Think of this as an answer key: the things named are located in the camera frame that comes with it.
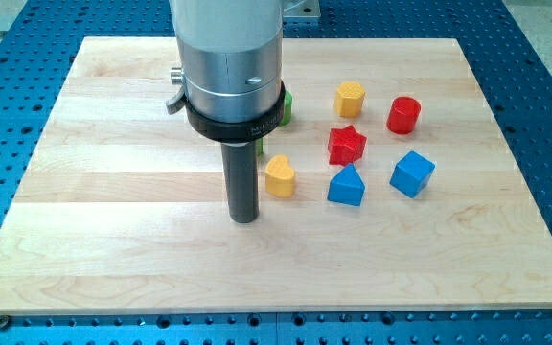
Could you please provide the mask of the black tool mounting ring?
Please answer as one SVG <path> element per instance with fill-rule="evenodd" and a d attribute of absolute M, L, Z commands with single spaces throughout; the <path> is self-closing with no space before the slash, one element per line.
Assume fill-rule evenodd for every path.
<path fill-rule="evenodd" d="M 200 135 L 222 143 L 247 143 L 265 137 L 282 121 L 286 89 L 281 81 L 278 101 L 261 116 L 246 122 L 225 123 L 210 119 L 198 112 L 188 101 L 185 104 L 187 119 Z"/>

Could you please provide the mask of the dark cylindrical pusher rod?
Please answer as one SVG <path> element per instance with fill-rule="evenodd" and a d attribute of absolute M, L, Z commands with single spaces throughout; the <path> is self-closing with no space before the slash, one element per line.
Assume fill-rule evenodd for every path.
<path fill-rule="evenodd" d="M 249 223 L 259 215 L 256 144 L 222 144 L 221 155 L 229 215 Z"/>

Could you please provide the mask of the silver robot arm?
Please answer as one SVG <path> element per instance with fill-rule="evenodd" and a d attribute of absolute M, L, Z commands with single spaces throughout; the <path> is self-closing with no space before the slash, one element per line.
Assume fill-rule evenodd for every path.
<path fill-rule="evenodd" d="M 172 0 L 179 85 L 166 103 L 221 145 L 230 218 L 259 215 L 256 143 L 284 117 L 283 4 L 280 1 Z"/>

